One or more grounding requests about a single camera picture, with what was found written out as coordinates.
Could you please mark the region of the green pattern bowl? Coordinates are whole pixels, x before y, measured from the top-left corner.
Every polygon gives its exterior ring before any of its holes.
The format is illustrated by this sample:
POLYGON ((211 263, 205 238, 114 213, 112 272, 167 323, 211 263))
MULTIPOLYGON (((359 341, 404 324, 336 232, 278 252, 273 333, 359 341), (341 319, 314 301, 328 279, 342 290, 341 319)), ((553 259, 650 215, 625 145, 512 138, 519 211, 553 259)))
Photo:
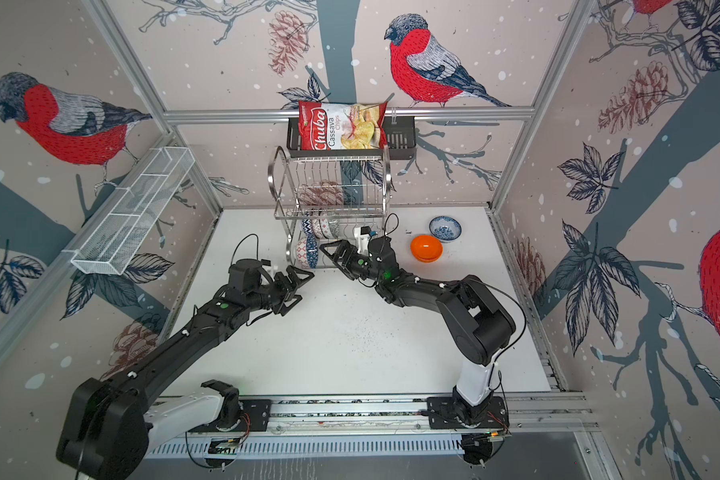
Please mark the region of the green pattern bowl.
POLYGON ((326 229, 325 237, 338 239, 341 233, 339 221, 333 217, 326 217, 321 220, 321 227, 326 229))

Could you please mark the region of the dark red pattern bowl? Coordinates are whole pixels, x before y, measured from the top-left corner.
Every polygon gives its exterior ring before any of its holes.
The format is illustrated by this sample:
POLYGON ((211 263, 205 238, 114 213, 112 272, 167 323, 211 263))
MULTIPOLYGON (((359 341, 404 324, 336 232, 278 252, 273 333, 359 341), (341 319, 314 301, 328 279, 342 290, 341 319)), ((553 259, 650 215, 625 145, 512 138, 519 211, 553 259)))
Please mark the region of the dark red pattern bowl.
POLYGON ((323 231, 321 226, 321 220, 319 218, 312 218, 310 220, 312 232, 318 239, 323 239, 323 231))

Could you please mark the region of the plain orange bowl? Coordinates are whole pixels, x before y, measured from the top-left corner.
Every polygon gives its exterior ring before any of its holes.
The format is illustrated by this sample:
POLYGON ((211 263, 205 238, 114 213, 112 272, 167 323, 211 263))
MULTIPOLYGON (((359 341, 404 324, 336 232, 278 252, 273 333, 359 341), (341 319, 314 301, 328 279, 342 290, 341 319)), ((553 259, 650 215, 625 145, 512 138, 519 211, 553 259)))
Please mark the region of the plain orange bowl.
POLYGON ((431 235, 419 235, 410 243, 413 257, 422 263, 437 261, 443 254, 442 242, 431 235))

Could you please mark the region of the blue floral small bowl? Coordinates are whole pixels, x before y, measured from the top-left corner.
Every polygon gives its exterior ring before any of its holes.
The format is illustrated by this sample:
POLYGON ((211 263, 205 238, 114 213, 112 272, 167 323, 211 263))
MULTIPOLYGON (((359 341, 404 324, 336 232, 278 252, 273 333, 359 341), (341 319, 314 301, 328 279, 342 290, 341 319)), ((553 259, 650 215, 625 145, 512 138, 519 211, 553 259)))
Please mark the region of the blue floral small bowl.
POLYGON ((461 224, 450 216, 437 216, 430 220, 428 225, 430 234, 441 242, 451 242, 462 234, 461 224))

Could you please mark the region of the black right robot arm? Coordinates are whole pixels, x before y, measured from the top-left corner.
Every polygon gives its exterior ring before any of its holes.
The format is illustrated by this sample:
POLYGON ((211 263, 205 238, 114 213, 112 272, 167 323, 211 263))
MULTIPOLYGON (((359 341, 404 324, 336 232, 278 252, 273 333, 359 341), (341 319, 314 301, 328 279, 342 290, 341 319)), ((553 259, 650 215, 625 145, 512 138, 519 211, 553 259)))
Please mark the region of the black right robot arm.
POLYGON ((369 280, 387 303, 440 314, 464 357, 456 398, 476 407, 491 396, 496 361, 517 329, 496 291, 475 275, 439 281, 403 269, 387 236, 372 238, 365 249, 337 240, 321 245, 320 251, 347 278, 369 280))

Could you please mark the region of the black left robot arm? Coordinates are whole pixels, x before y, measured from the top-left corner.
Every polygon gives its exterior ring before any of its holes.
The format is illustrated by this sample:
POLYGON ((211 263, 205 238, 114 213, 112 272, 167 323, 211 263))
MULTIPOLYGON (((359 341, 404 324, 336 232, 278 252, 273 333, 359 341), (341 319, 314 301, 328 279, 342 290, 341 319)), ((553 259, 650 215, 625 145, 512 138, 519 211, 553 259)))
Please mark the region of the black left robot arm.
POLYGON ((221 381, 160 406, 158 397, 193 363, 228 340, 255 311, 286 315, 313 273, 293 266, 269 274, 267 260, 232 264, 229 279, 189 322, 155 350, 105 380, 90 378, 73 393, 56 459, 94 479, 125 479, 145 455, 180 433, 222 419, 236 424, 238 390, 221 381))

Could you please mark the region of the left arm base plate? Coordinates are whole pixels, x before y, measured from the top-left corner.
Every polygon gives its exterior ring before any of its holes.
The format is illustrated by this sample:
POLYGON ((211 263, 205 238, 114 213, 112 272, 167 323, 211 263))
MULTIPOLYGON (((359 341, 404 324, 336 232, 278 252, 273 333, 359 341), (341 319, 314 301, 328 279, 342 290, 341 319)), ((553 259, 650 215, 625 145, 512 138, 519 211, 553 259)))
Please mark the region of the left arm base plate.
POLYGON ((234 421, 221 418, 194 429, 196 433, 246 433, 266 432, 268 429, 272 401, 270 399, 243 398, 234 421))

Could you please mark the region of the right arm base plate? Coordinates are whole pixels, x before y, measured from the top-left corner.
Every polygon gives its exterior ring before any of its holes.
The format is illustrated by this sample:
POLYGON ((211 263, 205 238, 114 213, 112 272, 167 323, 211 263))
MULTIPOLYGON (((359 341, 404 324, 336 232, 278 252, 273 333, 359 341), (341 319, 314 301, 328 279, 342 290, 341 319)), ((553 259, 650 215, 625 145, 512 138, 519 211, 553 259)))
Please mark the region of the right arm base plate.
POLYGON ((451 397, 428 397, 421 411, 433 430, 509 428, 509 415, 503 398, 492 395, 477 406, 469 405, 458 394, 451 397))

